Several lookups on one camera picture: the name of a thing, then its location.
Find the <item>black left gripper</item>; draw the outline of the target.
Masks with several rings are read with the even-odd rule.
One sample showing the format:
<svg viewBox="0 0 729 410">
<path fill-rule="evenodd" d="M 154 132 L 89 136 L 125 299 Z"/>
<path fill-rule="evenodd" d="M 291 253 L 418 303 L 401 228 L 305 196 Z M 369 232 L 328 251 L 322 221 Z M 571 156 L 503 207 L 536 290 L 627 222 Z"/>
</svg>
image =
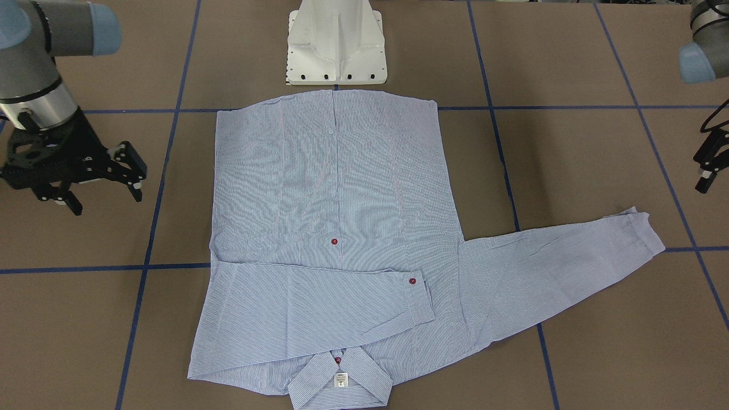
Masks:
<svg viewBox="0 0 729 410">
<path fill-rule="evenodd" d="M 709 132 L 708 137 L 701 144 L 693 156 L 693 161 L 700 165 L 699 180 L 695 189 L 700 194 L 707 194 L 719 169 L 728 167 L 728 132 L 715 128 Z"/>
</svg>

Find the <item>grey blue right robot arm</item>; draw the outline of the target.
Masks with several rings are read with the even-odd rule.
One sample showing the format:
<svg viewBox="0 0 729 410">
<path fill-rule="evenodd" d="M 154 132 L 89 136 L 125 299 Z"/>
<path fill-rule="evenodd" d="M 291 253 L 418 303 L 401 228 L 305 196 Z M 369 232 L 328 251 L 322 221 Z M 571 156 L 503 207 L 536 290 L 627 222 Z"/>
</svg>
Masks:
<svg viewBox="0 0 729 410">
<path fill-rule="evenodd" d="M 14 128 L 2 179 L 77 216 L 83 205 L 71 192 L 74 184 L 106 179 L 140 202 L 148 167 L 130 142 L 103 145 L 55 62 L 115 54 L 122 42 L 115 12 L 66 1 L 3 1 L 1 9 L 2 119 Z"/>
</svg>

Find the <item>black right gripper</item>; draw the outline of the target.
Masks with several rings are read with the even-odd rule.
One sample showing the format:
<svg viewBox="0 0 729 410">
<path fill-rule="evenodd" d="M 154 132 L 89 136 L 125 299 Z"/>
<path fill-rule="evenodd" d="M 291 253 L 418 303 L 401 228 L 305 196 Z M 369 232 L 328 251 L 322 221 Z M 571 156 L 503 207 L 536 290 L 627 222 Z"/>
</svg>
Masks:
<svg viewBox="0 0 729 410">
<path fill-rule="evenodd" d="M 68 207 L 75 216 L 83 214 L 83 205 L 70 185 L 51 184 L 114 180 L 115 176 L 136 202 L 142 201 L 148 166 L 132 143 L 126 141 L 111 149 L 110 158 L 82 111 L 75 112 L 64 124 L 41 132 L 15 128 L 7 148 L 2 179 L 16 190 L 37 187 L 38 200 L 53 200 Z M 107 171 L 111 159 L 112 173 Z"/>
</svg>

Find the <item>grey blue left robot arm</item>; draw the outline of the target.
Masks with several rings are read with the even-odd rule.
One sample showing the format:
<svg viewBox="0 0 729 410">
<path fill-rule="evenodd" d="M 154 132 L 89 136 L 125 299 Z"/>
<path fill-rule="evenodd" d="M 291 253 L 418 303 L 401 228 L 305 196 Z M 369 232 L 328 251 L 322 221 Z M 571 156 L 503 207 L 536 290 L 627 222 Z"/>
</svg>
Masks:
<svg viewBox="0 0 729 410">
<path fill-rule="evenodd" d="M 728 76 L 728 2 L 692 1 L 690 29 L 693 41 L 679 50 L 679 71 L 687 84 L 708 83 Z M 693 156 L 699 166 L 695 189 L 706 194 L 719 172 L 728 166 L 727 120 L 716 117 L 727 111 L 722 103 L 704 120 L 700 133 L 705 140 Z"/>
</svg>

